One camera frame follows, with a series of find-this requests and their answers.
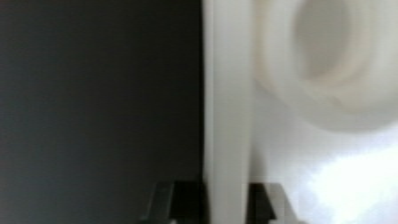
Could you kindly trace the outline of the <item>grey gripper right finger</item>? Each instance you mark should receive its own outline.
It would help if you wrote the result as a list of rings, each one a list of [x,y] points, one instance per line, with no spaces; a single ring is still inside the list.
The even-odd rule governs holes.
[[[278,183],[248,185],[244,224],[307,224],[298,220]]]

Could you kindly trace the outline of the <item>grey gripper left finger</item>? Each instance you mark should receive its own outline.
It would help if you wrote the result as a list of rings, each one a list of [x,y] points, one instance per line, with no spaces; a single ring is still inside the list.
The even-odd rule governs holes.
[[[205,190],[200,182],[157,182],[138,224],[205,224]]]

